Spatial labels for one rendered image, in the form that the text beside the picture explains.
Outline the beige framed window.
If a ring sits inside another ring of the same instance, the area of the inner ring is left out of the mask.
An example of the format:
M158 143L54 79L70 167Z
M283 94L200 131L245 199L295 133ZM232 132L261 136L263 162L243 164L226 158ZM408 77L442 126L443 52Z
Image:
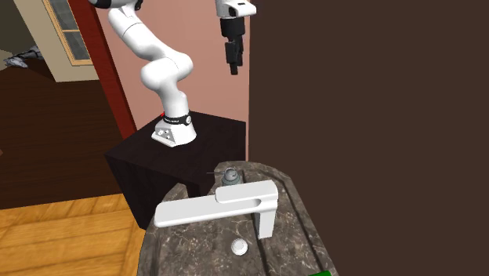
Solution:
M92 65L92 60L68 0L42 0L42 3L71 65Z

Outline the grey crumpled object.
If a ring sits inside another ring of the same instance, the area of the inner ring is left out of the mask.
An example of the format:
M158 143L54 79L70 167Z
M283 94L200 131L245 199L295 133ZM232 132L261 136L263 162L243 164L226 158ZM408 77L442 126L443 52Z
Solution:
M26 50L22 53L16 54L14 56L5 58L3 61L5 62L5 65L7 67L22 67L22 68L28 68L28 65L25 63L25 60L28 59L36 59L36 60L43 60L44 57L39 50L39 48L34 45L29 48L29 50Z

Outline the small grey round bottle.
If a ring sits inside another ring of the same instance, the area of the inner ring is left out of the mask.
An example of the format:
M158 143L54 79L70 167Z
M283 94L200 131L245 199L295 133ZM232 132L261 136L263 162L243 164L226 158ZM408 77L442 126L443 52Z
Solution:
M232 167L229 167L223 171L223 177L221 181L223 186L232 186L242 183L240 173Z

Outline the white round drain plug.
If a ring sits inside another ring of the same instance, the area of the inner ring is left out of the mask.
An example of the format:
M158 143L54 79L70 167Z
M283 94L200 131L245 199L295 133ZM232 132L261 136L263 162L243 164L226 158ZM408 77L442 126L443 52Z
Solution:
M230 248L234 255L243 256L248 251L248 243L243 238L236 238Z

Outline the grey marble washbasin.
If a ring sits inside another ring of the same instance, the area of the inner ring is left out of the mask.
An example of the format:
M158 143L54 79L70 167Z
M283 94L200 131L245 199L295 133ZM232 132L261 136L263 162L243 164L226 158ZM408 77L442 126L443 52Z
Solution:
M330 271L340 276L324 247L290 176L258 162L221 162L215 187L225 169L235 168L245 183L272 180L279 197L273 235L259 240L252 215L181 226L149 226L136 276L309 276ZM236 256L231 243L243 238L248 251Z

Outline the white angular faucet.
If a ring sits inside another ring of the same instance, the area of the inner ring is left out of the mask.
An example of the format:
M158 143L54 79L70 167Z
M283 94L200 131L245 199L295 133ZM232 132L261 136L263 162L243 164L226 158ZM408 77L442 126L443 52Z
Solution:
M212 195L159 203L155 209L154 226L171 227L253 213L257 238L270 238L278 197L277 186L272 180L218 187Z

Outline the dark robot stand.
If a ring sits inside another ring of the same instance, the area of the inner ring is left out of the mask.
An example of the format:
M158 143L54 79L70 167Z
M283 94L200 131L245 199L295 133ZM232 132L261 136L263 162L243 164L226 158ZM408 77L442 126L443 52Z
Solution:
M141 229L152 222L156 206L178 183L191 197L212 188L215 167L244 161L246 123L199 112L191 113L197 137L189 144L167 147L151 138L155 118L104 156Z

